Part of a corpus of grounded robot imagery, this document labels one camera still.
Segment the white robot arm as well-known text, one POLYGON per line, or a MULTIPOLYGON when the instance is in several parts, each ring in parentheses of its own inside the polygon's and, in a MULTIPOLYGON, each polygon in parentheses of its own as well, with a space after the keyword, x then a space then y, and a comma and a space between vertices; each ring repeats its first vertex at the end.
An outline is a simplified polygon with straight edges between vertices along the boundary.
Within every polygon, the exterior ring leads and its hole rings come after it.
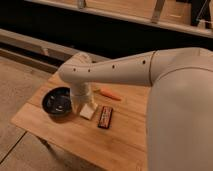
POLYGON ((213 51, 157 50, 99 63, 77 53, 59 76, 79 103, 91 82, 149 86, 148 171, 213 171, 213 51))

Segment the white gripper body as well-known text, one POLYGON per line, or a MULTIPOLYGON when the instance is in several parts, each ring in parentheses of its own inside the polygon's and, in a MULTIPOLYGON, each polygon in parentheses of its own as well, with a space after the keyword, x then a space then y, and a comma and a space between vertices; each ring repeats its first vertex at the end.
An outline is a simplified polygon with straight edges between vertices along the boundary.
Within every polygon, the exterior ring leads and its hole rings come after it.
POLYGON ((74 114, 79 114, 85 104, 87 104, 93 110, 97 108, 90 83, 71 84, 70 99, 74 114))

